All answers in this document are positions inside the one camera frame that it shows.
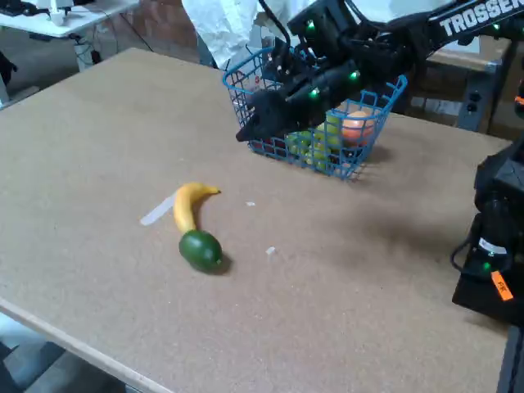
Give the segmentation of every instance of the brick wall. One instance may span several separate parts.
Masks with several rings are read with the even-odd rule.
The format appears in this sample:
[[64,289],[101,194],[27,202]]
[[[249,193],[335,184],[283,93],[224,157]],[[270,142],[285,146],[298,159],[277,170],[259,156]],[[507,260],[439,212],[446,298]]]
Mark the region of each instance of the brick wall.
[[[168,41],[183,47],[197,46],[197,35],[181,0],[142,0],[138,9],[127,14],[127,19],[144,38]],[[123,23],[115,18],[117,29],[123,29]]]

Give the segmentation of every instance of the white label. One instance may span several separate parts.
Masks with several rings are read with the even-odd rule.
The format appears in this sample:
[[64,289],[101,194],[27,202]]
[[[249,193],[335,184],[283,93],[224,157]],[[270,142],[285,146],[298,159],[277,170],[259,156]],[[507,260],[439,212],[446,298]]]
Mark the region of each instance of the white label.
[[481,240],[478,241],[478,245],[482,247],[484,250],[492,252],[493,254],[501,254],[506,255],[508,252],[504,247],[496,246],[495,244],[491,244],[486,239],[483,239],[481,237]]

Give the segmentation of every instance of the black cable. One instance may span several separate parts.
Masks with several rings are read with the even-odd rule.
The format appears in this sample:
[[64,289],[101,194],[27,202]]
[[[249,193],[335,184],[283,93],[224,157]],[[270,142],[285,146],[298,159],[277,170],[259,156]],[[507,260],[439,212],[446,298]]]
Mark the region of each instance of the black cable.
[[282,49],[280,50],[280,56],[278,56],[278,61],[282,61],[282,59],[286,56],[286,54],[289,53],[289,48],[291,47],[291,37],[289,36],[289,33],[287,32],[286,28],[280,23],[280,20],[273,14],[273,11],[268,7],[265,0],[259,0],[260,5],[262,8],[264,8],[265,15],[277,26],[277,28],[280,30],[280,32],[284,35],[286,39],[286,45],[282,45]]
[[364,14],[360,12],[360,9],[357,8],[357,6],[352,0],[346,0],[346,4],[357,15],[361,22],[369,22],[368,18],[366,18]]
[[93,46],[93,39],[91,40],[91,42],[89,42],[89,41],[86,40],[85,38],[82,38],[82,37],[80,37],[80,36],[78,36],[78,35],[77,35],[77,36],[74,36],[74,37],[71,36],[71,38],[73,38],[73,39],[75,40],[75,42],[76,42],[75,46],[76,46],[76,47],[77,47],[77,46],[81,46],[81,45],[86,45],[86,44],[88,45],[88,48],[87,48],[85,51],[83,51],[82,53],[76,53],[76,51],[75,51],[75,55],[76,55],[76,58],[77,58],[78,60],[82,61],[86,66],[93,66],[93,63],[87,63],[87,62],[86,62],[86,61],[81,57],[81,56],[85,55],[87,52],[89,52],[89,51],[91,51],[92,49],[95,48],[95,47]]
[[464,269],[462,266],[459,266],[456,262],[455,262],[455,256],[457,256],[457,254],[462,251],[464,249],[465,246],[467,246],[470,242],[471,242],[471,236],[468,234],[468,237],[466,237],[466,240],[464,240],[462,243],[460,243],[457,248],[455,248],[453,250],[453,252],[451,253],[451,256],[449,258],[449,262],[451,263],[451,266],[453,266],[454,268],[456,268],[460,273],[463,273],[464,272]]
[[120,44],[118,42],[118,35],[116,35],[116,28],[115,28],[115,24],[113,23],[113,20],[111,19],[109,15],[107,15],[107,12],[102,10],[100,7],[97,7],[97,9],[101,11],[107,17],[107,19],[109,20],[109,23],[111,23],[111,28],[113,29],[113,37],[115,37],[115,44],[116,44],[115,53],[120,52]]
[[357,17],[360,19],[361,23],[365,23],[367,25],[370,25],[371,27],[373,27],[373,28],[375,28],[377,30],[382,30],[382,27],[383,27],[382,25],[383,24],[377,25],[377,24],[373,23],[372,21],[370,21],[368,18],[366,18],[366,16],[362,12],[360,12],[360,10],[355,5],[353,0],[346,0],[346,4],[357,15]]
[[133,25],[131,25],[131,23],[127,20],[127,18],[126,18],[125,16],[123,16],[122,14],[120,14],[120,17],[124,20],[125,23],[128,24],[129,28],[130,28],[130,29],[131,29],[131,30],[132,30],[132,31],[137,35],[137,37],[139,37],[139,38],[142,40],[142,42],[144,43],[144,45],[146,45],[147,48],[148,48],[151,52],[155,53],[155,51],[153,51],[153,48],[152,48],[151,46],[149,46],[149,44],[147,43],[147,41],[145,40],[145,38],[144,38],[142,35],[140,35],[140,34],[138,33],[138,31],[133,27]]

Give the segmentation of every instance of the table edge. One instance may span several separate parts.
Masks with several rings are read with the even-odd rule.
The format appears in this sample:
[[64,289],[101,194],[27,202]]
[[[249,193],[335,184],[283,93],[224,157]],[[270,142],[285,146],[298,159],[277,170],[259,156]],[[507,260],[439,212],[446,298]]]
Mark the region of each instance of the table edge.
[[69,336],[62,330],[53,327],[39,317],[24,311],[3,298],[0,298],[0,312],[43,334],[49,341],[56,343],[111,376],[117,377],[131,387],[139,389],[142,393],[173,393],[173,391],[137,373],[110,356],[104,355],[88,344]]

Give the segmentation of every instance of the orange label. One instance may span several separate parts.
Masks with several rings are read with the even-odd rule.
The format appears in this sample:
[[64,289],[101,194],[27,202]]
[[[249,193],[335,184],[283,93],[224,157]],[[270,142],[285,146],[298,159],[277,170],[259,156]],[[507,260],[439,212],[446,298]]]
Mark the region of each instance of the orange label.
[[491,272],[491,279],[493,280],[493,283],[497,288],[497,291],[499,291],[502,300],[507,301],[513,298],[513,295],[508,288],[508,284],[506,284],[499,271]]

